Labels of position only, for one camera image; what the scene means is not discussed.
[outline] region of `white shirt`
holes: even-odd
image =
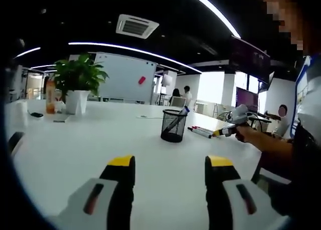
[[[183,95],[184,98],[186,98],[186,103],[185,105],[187,107],[190,107],[190,103],[191,103],[191,100],[192,100],[192,94],[188,91],[185,93],[185,95]]]
[[[286,117],[281,117],[281,120],[278,121],[277,127],[273,131],[274,134],[283,137],[289,127],[289,123]]]

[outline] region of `mesh pen holder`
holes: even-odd
[[[181,142],[187,115],[177,110],[163,110],[163,125],[160,137],[168,142]]]

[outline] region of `woman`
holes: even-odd
[[[173,96],[181,97],[179,89],[175,88],[175,89],[173,90],[172,96],[171,96],[171,98],[170,98],[170,104],[171,104],[171,102],[172,102]]]

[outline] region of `hand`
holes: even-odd
[[[236,127],[236,139],[242,142],[249,142],[251,135],[255,130],[250,126],[237,126]]]

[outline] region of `white flower pot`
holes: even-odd
[[[66,111],[68,114],[83,115],[86,112],[87,98],[90,91],[68,91]]]

